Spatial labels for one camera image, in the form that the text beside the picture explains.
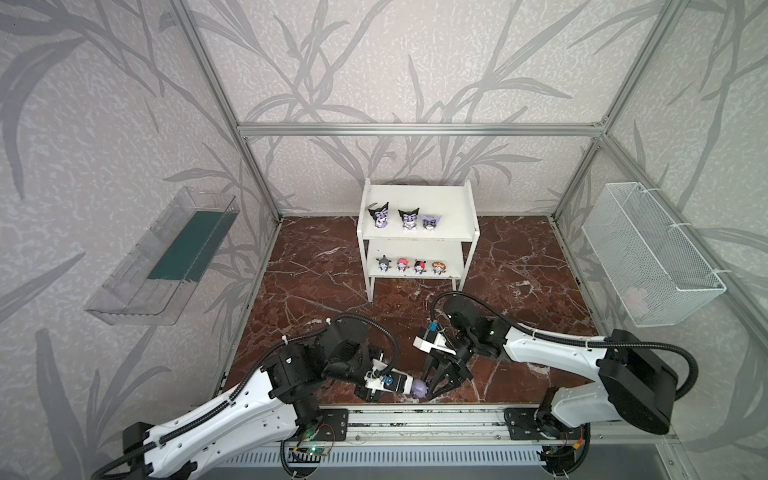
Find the red black blue toy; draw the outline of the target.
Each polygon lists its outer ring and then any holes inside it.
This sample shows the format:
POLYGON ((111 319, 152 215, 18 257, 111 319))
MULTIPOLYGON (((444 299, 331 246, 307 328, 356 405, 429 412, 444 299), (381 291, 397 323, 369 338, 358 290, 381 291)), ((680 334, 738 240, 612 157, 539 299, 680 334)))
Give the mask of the red black blue toy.
POLYGON ((425 260, 415 260, 413 270, 417 275, 422 275, 427 271, 427 265, 425 260))

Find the orange blue round toy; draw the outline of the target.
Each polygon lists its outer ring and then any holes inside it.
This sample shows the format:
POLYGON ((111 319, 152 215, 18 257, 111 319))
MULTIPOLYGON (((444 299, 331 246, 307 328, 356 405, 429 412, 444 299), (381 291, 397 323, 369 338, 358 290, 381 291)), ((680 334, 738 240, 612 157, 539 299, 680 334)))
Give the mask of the orange blue round toy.
POLYGON ((435 275, 443 275, 447 271, 447 266, 445 263, 437 261, 432 263, 432 269, 435 275))

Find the purple hat figure toy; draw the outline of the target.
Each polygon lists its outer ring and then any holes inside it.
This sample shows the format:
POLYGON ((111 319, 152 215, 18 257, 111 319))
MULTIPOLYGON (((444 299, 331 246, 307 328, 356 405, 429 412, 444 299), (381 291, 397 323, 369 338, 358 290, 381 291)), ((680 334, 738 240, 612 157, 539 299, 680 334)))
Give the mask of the purple hat figure toy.
POLYGON ((411 386, 411 394, 418 399, 427 399, 429 397, 429 386, 425 381, 415 379, 411 386))

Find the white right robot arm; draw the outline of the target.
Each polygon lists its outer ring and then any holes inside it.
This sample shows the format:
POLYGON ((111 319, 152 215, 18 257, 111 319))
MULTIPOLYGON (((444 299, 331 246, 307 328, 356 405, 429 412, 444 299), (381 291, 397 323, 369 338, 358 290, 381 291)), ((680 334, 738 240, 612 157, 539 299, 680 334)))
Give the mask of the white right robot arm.
POLYGON ((438 295, 430 324, 413 345, 426 353, 425 398, 458 389, 472 379, 476 356, 549 367, 577 375, 585 384, 551 387, 536 410, 549 436, 594 422, 624 421, 647 433, 666 435, 675 403, 695 386, 700 369, 686 349, 638 339, 627 330, 608 336, 576 336, 515 321, 484 300, 462 291, 438 295))

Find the black purple figure toy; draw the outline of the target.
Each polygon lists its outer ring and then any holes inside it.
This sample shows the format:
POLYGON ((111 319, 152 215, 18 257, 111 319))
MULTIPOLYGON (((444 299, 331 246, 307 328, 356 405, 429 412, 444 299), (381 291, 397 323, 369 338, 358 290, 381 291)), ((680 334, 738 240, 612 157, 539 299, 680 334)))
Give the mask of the black purple figure toy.
POLYGON ((386 228, 389 223, 389 203, 374 203, 368 208, 368 213, 376 229, 386 228))
POLYGON ((417 228, 419 211, 419 208, 398 211, 404 231, 413 231, 417 228))

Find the purple winged figure toy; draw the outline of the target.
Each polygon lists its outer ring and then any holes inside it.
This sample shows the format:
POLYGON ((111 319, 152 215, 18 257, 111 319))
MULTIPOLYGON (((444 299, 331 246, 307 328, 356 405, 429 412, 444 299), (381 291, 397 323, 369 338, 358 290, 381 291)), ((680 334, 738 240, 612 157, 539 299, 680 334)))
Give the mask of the purple winged figure toy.
POLYGON ((434 231, 438 227, 441 220, 441 216, 422 215, 422 228, 426 231, 434 231))

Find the grey blue penguin toy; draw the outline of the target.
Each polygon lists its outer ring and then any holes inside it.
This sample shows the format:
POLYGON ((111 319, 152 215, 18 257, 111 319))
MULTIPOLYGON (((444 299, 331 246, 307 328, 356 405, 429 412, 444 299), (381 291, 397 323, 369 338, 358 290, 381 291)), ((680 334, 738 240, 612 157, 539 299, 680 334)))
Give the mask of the grey blue penguin toy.
POLYGON ((386 255, 377 259, 378 268, 381 272, 388 272, 392 266, 392 260, 386 255))

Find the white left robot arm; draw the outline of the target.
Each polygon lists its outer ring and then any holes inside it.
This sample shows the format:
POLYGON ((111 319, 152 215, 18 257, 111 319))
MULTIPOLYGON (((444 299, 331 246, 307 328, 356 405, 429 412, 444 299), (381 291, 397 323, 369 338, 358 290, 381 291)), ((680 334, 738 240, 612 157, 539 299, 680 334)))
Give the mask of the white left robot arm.
POLYGON ((370 329, 382 328, 342 313, 319 329, 280 340, 236 386, 209 402, 166 423, 126 428, 122 456, 92 478, 198 479, 261 445, 313 435, 323 420, 314 394, 328 380, 354 385, 366 402, 410 393, 413 377, 368 343, 370 329))

